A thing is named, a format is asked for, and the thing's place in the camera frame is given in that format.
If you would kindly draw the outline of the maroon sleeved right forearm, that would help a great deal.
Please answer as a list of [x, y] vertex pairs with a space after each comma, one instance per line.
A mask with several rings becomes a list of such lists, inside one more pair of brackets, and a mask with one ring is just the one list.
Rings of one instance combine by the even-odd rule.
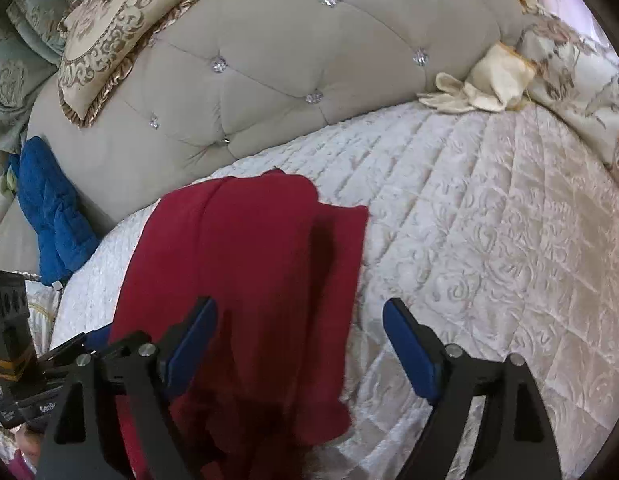
[[14, 457], [8, 463], [8, 469], [16, 480], [34, 480], [36, 478], [36, 467], [21, 450], [15, 451]]

